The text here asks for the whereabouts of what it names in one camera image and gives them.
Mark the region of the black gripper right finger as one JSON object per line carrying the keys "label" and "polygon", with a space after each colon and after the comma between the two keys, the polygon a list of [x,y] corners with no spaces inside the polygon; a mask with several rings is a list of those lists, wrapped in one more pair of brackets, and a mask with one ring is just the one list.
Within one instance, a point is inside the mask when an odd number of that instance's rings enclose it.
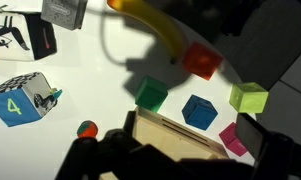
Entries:
{"label": "black gripper right finger", "polygon": [[235,134],[253,157],[259,157],[268,139],[269,132],[247,113],[239,113]]}

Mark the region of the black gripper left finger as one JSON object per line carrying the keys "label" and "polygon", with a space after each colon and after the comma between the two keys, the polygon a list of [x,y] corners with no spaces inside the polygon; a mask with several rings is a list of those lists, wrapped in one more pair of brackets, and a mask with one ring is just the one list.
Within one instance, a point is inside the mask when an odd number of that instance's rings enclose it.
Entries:
{"label": "black gripper left finger", "polygon": [[136,119],[136,112],[135,111],[129,111],[127,113],[124,125],[123,125],[123,131],[129,134],[130,136],[133,135],[133,129]]}

